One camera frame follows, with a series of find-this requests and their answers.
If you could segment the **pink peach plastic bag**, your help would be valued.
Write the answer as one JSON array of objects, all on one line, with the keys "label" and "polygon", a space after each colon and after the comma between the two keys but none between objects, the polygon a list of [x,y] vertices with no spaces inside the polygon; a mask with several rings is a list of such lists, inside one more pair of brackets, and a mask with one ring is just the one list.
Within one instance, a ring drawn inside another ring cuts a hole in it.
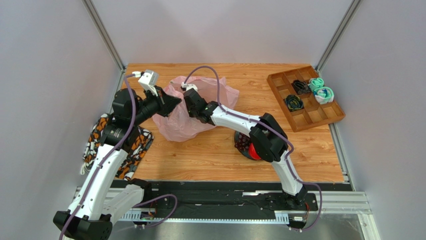
[{"label": "pink peach plastic bag", "polygon": [[[191,76],[188,84],[197,87],[199,95],[206,102],[217,100],[217,79],[202,76]],[[222,105],[234,109],[239,99],[240,91],[227,85],[225,77],[219,79],[220,102]],[[209,131],[213,125],[202,123],[198,119],[190,117],[185,101],[182,100],[168,117],[158,114],[152,117],[159,132],[168,140],[173,142],[185,142],[195,138],[199,133]]]}]

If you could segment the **purple grape bunch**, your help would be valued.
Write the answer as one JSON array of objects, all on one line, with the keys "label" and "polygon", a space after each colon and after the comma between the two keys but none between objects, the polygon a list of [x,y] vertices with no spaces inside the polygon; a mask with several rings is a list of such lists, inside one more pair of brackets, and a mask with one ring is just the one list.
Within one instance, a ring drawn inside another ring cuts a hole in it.
[{"label": "purple grape bunch", "polygon": [[242,134],[241,132],[236,132],[234,136],[234,147],[239,151],[248,151],[251,145],[251,139],[249,136]]}]

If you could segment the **red apple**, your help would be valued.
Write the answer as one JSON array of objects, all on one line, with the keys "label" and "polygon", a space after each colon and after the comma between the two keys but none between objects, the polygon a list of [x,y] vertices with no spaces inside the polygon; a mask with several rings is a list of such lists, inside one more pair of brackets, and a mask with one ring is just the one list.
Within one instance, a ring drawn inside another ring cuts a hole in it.
[{"label": "red apple", "polygon": [[248,155],[250,156],[251,159],[255,161],[262,160],[262,158],[257,154],[253,143],[250,143],[248,147]]}]

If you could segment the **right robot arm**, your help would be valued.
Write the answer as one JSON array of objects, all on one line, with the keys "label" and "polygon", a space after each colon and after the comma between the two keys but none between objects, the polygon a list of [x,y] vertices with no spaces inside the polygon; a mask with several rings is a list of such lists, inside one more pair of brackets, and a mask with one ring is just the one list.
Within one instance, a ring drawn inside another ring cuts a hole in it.
[{"label": "right robot arm", "polygon": [[271,114],[249,115],[216,101],[206,102],[195,89],[189,87],[184,89],[183,96],[191,118],[204,124],[226,127],[249,137],[250,157],[271,163],[283,192],[289,195],[295,205],[304,204],[308,191],[290,158],[293,145]]}]

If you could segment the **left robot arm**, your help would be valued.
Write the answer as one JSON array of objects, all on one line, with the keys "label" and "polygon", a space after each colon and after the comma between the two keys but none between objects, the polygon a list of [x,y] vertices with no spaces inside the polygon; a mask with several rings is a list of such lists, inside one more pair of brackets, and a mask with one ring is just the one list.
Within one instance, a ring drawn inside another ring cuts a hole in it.
[{"label": "left robot arm", "polygon": [[144,93],[144,99],[131,88],[115,93],[113,114],[102,132],[92,168],[68,209],[57,211],[53,218],[61,231],[59,239],[107,240],[115,223],[150,191],[149,182],[130,180],[122,192],[105,201],[119,168],[136,145],[139,125],[156,114],[167,117],[182,101],[158,86]]}]

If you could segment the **orange black patterned cloth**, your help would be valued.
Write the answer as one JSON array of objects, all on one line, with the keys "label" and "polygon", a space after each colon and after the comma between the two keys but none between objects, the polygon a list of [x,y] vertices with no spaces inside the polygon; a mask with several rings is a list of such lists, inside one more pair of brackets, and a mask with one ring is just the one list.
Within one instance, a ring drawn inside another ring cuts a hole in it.
[{"label": "orange black patterned cloth", "polygon": [[[109,117],[110,115],[107,113],[102,114],[97,120],[96,124],[93,126],[85,150],[83,152],[83,164],[80,168],[80,175],[85,175],[91,170],[93,163],[97,158],[98,148],[101,145],[101,136],[107,126]],[[155,139],[152,132],[145,128],[139,126],[138,131],[139,136],[136,138],[135,143],[132,145],[126,159],[121,163],[120,167],[118,168],[115,174],[116,179],[121,179],[125,181],[129,181],[132,179],[143,157],[146,155],[147,151],[149,150],[151,144]]]}]

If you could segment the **dark round plate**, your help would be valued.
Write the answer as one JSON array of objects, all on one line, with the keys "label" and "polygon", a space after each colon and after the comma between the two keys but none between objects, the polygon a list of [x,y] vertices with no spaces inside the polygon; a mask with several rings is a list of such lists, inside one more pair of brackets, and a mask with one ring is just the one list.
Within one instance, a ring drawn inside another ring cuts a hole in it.
[{"label": "dark round plate", "polygon": [[251,159],[250,158],[250,156],[249,156],[249,153],[248,153],[248,151],[240,151],[240,150],[238,150],[243,156],[245,156],[246,158],[248,158],[248,159],[250,159],[250,160],[253,160],[253,159]]}]

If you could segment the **dark green patterned sock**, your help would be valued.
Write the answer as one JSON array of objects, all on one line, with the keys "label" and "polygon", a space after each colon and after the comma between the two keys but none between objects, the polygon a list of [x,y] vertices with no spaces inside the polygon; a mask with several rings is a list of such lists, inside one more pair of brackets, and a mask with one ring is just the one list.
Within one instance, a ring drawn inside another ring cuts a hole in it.
[{"label": "dark green patterned sock", "polygon": [[304,109],[304,102],[297,95],[289,94],[284,99],[284,103],[290,112],[295,112]]}]

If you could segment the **black rolled sock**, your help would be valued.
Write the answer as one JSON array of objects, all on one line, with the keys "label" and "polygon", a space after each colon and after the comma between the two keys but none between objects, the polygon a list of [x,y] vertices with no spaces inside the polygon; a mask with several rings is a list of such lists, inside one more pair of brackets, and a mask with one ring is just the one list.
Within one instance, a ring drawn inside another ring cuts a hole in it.
[{"label": "black rolled sock", "polygon": [[291,85],[297,95],[304,95],[312,92],[309,85],[305,81],[296,79]]}]

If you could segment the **wooden compartment tray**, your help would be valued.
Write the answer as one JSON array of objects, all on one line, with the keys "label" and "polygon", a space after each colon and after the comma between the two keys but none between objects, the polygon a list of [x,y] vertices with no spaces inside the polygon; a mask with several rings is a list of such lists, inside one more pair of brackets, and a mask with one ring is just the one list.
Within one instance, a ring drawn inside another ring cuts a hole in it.
[{"label": "wooden compartment tray", "polygon": [[[343,120],[346,116],[336,100],[331,103],[319,104],[315,100],[313,92],[297,95],[292,87],[294,80],[301,80],[309,84],[310,79],[317,78],[318,76],[318,73],[312,66],[305,66],[272,73],[266,78],[270,89],[294,132],[333,124]],[[284,99],[288,95],[299,96],[303,101],[304,109],[290,112],[284,102]]]}]

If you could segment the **mint green rolled sock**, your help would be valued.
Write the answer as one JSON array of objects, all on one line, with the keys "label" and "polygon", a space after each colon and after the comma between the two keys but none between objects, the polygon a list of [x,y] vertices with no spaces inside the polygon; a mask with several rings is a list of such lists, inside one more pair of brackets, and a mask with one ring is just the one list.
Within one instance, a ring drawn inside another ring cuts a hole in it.
[{"label": "mint green rolled sock", "polygon": [[324,80],[320,77],[317,78],[311,78],[309,80],[309,84],[308,84],[310,90],[312,92],[316,91],[319,88],[322,88],[325,86]]}]

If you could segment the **white teal rolled sock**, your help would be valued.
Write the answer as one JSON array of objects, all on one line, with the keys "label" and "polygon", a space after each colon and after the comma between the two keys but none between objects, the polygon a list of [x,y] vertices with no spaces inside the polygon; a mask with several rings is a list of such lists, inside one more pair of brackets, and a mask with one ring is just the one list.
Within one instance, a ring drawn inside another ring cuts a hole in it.
[{"label": "white teal rolled sock", "polygon": [[335,98],[334,91],[327,86],[319,87],[313,91],[315,100],[320,104],[332,103]]}]

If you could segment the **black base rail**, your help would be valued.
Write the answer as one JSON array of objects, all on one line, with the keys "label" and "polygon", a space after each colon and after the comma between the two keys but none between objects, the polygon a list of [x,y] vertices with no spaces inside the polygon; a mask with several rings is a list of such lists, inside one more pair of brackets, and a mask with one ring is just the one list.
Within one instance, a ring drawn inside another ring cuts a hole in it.
[{"label": "black base rail", "polygon": [[144,200],[124,217],[137,222],[169,220],[200,222],[277,222],[279,212],[310,216],[320,209],[311,188],[291,196],[277,182],[152,181]]}]

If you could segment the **left aluminium frame post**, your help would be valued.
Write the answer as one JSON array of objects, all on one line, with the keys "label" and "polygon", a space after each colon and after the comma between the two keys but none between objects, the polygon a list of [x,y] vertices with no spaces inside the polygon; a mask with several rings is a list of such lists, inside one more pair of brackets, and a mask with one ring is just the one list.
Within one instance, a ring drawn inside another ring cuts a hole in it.
[{"label": "left aluminium frame post", "polygon": [[110,55],[112,56],[113,61],[115,62],[116,66],[121,72],[124,72],[126,69],[126,66],[115,47],[113,40],[111,39],[103,21],[100,16],[100,14],[97,11],[97,8],[92,0],[82,0],[82,3],[84,4],[89,16],[91,17],[98,33],[100,34],[103,42],[105,43]]}]

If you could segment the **aluminium frame post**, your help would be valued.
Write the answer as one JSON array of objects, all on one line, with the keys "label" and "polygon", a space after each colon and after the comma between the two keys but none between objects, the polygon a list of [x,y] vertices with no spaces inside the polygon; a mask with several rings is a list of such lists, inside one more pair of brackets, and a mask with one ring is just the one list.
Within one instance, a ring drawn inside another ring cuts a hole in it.
[{"label": "aluminium frame post", "polygon": [[327,61],[331,57],[334,49],[338,45],[338,42],[344,35],[346,29],[348,28],[351,20],[355,16],[357,10],[359,9],[360,5],[362,4],[363,0],[352,0],[348,9],[346,10],[345,14],[343,15],[338,27],[336,28],[332,38],[330,39],[327,47],[325,48],[323,54],[321,55],[316,67],[315,71],[320,74],[321,71],[324,69],[325,65],[327,64]]},{"label": "aluminium frame post", "polygon": [[103,21],[100,16],[100,14],[97,11],[97,8],[92,0],[82,0],[82,3],[84,4],[89,16],[91,17],[98,33],[100,34],[103,42],[105,43],[110,55],[112,56],[113,61],[115,62],[116,66],[121,72],[124,72],[126,69],[126,66],[115,47],[113,40],[111,39]]}]

